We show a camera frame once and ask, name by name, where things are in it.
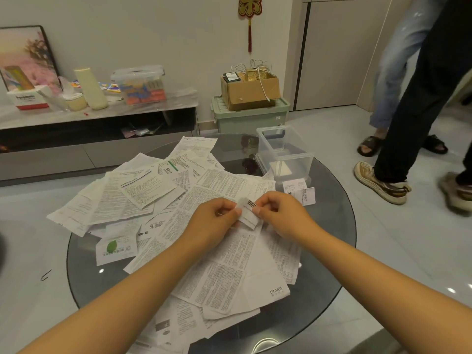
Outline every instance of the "picture frame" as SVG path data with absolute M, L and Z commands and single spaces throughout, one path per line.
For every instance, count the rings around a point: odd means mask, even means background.
M 26 83 L 61 92 L 56 61 L 42 26 L 0 27 L 0 75 L 7 91 L 21 90 Z

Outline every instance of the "green leaf logo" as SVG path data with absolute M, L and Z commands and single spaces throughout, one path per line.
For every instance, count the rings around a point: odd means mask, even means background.
M 113 253 L 113 251 L 115 251 L 118 247 L 118 244 L 116 242 L 116 240 L 114 241 L 111 241 L 108 246 L 107 246 L 107 252 L 108 253 Z

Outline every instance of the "glass tabletop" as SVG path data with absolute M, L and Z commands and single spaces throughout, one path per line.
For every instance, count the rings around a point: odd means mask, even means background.
M 244 134 L 212 134 L 218 138 L 211 151 L 215 158 L 233 174 L 262 176 L 254 160 L 258 138 Z M 177 142 L 166 144 L 147 155 L 164 159 Z M 356 225 L 347 194 L 334 175 L 313 159 L 308 187 L 314 186 L 316 203 L 306 206 L 310 216 L 327 232 L 355 246 Z M 68 246 L 67 272 L 69 285 L 79 308 L 124 279 L 126 259 L 97 267 L 95 245 L 99 238 L 92 235 L 71 236 Z M 301 267 L 290 295 L 261 308 L 261 313 L 233 327 L 202 339 L 190 346 L 190 354 L 258 353 L 293 338 L 318 318 L 334 300 L 341 285 L 315 257 L 302 251 Z

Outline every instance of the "green stripe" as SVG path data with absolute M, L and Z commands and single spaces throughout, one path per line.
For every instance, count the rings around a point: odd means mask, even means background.
M 178 169 L 175 167 L 174 164 L 172 164 L 172 162 L 169 161 L 169 164 L 172 165 L 172 167 L 173 167 L 176 171 L 178 171 Z

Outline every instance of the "light green storage box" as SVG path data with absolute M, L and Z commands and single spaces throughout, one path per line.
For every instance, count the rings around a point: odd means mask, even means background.
M 257 128 L 285 124 L 290 103 L 284 98 L 275 100 L 275 106 L 230 112 L 223 98 L 213 97 L 210 105 L 220 133 L 257 134 Z

